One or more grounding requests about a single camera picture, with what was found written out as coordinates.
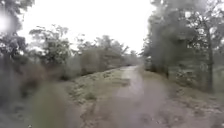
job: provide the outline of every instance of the tree trunk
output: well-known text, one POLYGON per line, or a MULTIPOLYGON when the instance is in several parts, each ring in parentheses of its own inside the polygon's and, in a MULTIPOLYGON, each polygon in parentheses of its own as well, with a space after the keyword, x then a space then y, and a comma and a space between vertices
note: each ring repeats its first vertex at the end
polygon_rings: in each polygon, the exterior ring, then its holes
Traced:
POLYGON ((207 88, 206 90, 208 92, 213 92, 213 51, 212 51, 212 40, 211 40, 211 34, 210 29, 208 25, 206 24, 206 21, 203 20, 205 33, 206 33, 206 39, 208 43, 208 77, 207 77, 207 88))

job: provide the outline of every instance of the road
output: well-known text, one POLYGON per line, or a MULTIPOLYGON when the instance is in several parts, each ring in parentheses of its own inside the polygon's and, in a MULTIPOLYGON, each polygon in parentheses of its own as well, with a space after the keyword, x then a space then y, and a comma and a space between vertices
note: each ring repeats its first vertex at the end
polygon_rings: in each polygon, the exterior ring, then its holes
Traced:
POLYGON ((144 80, 137 67, 125 69, 130 85, 95 108, 96 128, 221 128, 213 114, 197 116, 195 111, 168 96, 165 82, 157 77, 144 80))

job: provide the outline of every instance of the roadside grass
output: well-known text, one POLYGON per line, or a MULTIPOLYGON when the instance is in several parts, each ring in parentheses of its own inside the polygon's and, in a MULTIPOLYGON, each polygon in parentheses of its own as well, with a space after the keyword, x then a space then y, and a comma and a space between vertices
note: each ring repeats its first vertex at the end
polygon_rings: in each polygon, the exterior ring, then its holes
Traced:
POLYGON ((195 111, 195 114, 202 115, 204 112, 221 111, 222 104, 216 94, 208 94, 197 89, 180 86, 172 80, 159 74, 145 71, 141 67, 139 68, 139 73, 146 81, 150 79, 160 80, 167 89, 170 99, 182 103, 187 108, 191 108, 195 111))
POLYGON ((113 69, 61 83, 70 98, 79 105, 109 98, 120 87, 129 85, 122 79, 123 69, 113 69))

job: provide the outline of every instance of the bush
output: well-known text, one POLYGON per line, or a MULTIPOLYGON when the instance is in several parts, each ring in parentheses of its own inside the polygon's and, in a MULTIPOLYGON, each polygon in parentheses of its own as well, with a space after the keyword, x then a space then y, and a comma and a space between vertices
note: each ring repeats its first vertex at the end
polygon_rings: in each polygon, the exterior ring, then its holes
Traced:
POLYGON ((44 68, 38 64, 29 62, 21 67, 20 74, 20 93, 23 98, 26 98, 30 93, 33 93, 40 83, 45 79, 46 73, 44 68))

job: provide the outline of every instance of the sky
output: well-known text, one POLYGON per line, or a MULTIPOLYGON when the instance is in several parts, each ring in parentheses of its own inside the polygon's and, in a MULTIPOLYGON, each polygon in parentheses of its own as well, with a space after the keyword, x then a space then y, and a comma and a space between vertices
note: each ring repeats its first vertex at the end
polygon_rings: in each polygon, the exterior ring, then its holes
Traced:
POLYGON ((140 52, 153 7, 149 0, 36 0, 24 15, 21 35, 35 26, 69 28, 69 39, 85 34, 94 39, 109 35, 140 52))

